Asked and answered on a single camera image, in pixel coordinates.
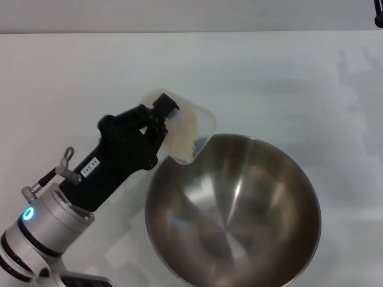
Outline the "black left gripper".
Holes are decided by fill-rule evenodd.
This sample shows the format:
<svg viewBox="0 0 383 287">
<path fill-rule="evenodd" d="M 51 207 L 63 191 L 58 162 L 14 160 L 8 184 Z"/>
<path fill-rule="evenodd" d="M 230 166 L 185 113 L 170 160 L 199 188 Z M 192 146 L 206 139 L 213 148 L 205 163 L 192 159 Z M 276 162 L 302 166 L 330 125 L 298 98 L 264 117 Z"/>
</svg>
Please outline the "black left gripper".
<svg viewBox="0 0 383 287">
<path fill-rule="evenodd" d="M 64 180 L 60 190 L 69 202 L 87 211 L 98 209 L 133 173 L 150 170 L 168 130 L 165 120 L 180 110 L 167 94 L 144 99 L 120 115 L 106 115 L 98 123 L 101 138 L 96 148 L 74 169 L 77 185 Z M 86 178 L 80 170 L 93 158 L 99 166 Z"/>
</svg>

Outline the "white rice grains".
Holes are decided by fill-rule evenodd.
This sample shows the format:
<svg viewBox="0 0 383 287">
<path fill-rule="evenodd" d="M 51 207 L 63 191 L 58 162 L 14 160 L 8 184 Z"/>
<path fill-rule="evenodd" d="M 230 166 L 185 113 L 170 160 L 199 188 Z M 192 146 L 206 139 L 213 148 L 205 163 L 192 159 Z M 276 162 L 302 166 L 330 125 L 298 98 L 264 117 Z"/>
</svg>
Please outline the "white rice grains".
<svg viewBox="0 0 383 287">
<path fill-rule="evenodd" d="M 194 115 L 176 115 L 170 122 L 169 146 L 171 155 L 178 160 L 191 163 L 194 159 L 197 137 L 197 119 Z"/>
</svg>

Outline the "clear plastic measuring cup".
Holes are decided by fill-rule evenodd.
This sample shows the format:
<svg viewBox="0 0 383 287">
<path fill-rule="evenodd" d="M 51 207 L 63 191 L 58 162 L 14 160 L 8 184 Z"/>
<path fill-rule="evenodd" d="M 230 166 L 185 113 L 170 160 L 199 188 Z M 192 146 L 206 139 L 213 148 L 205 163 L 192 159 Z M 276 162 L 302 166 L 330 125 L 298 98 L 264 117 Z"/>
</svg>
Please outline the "clear plastic measuring cup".
<svg viewBox="0 0 383 287">
<path fill-rule="evenodd" d="M 165 137 L 165 140 L 163 141 L 160 149 L 159 149 L 159 156 L 160 158 L 165 158 L 167 156 L 172 157 L 177 163 L 180 164 L 189 164 L 182 162 L 175 158 L 173 155 L 171 155 L 171 150 L 169 146 L 169 128 L 170 124 L 169 122 L 178 114 L 181 115 L 194 115 L 197 119 L 197 137 L 194 142 L 195 149 L 194 149 L 194 159 L 199 155 L 201 150 L 204 148 L 204 146 L 207 144 L 207 142 L 210 140 L 212 135 L 215 133 L 216 127 L 217 127 L 217 121 L 215 118 L 215 115 L 208 109 L 201 107 L 188 99 L 181 97 L 180 95 L 173 93 L 167 89 L 164 88 L 158 88 L 151 92 L 149 92 L 145 97 L 141 99 L 141 102 L 152 96 L 159 96 L 162 93 L 167 94 L 170 98 L 172 98 L 177 105 L 179 106 L 180 110 L 175 113 L 170 119 L 165 120 L 166 128 L 168 130 L 168 134 Z"/>
</svg>

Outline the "large stainless steel bowl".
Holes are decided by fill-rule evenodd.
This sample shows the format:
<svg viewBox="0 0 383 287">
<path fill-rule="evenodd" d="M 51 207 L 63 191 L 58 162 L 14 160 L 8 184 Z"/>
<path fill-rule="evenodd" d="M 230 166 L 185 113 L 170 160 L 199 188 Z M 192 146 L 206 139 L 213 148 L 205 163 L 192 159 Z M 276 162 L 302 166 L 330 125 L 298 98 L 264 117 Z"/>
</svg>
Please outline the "large stainless steel bowl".
<svg viewBox="0 0 383 287">
<path fill-rule="evenodd" d="M 321 237 L 302 168 L 256 138 L 216 134 L 192 163 L 166 158 L 147 191 L 150 242 L 187 287 L 287 287 Z"/>
</svg>

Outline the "white number label sticker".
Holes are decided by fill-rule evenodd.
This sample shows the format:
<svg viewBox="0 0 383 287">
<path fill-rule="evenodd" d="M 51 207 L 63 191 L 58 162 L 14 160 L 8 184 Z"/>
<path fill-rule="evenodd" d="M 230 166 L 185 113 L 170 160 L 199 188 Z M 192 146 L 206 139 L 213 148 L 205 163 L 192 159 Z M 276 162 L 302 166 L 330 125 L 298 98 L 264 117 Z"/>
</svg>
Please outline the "white number label sticker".
<svg viewBox="0 0 383 287">
<path fill-rule="evenodd" d="M 88 177 L 98 166 L 100 162 L 97 158 L 93 158 L 89 161 L 81 170 L 80 173 L 84 178 Z"/>
</svg>

